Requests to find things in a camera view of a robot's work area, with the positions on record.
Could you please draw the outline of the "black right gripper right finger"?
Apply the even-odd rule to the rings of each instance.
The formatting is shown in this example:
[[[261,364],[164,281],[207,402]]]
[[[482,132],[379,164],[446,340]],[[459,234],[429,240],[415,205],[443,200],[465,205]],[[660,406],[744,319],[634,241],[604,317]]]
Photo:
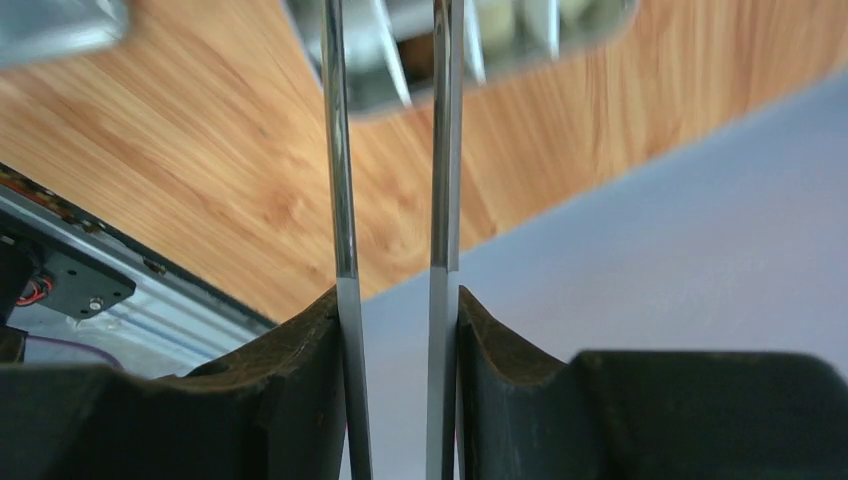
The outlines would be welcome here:
[[[793,352],[583,350],[459,294],[467,479],[843,479],[847,384]]]

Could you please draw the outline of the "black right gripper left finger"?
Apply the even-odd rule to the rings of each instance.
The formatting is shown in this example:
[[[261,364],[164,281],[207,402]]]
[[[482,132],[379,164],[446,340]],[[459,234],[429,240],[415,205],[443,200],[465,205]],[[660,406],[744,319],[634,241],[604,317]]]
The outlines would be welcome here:
[[[345,438],[337,295],[189,374],[27,365],[1,331],[5,479],[335,479]]]

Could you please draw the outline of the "steel tongs with white hinge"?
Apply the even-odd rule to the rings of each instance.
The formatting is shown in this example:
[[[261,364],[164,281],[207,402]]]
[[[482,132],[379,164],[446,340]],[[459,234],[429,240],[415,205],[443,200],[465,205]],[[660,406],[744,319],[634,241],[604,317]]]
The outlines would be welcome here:
[[[454,473],[465,4],[433,4],[434,109],[425,476]],[[373,476],[349,143],[343,4],[325,1],[321,75],[351,476]]]

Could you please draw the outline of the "divided silver tin box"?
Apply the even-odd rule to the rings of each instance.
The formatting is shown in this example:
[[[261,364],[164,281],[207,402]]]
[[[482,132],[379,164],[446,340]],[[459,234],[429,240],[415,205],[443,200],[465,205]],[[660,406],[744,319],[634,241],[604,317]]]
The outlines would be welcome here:
[[[621,36],[637,1],[467,1],[461,58],[469,88],[569,60]],[[433,90],[434,4],[342,4],[348,112],[417,106]]]

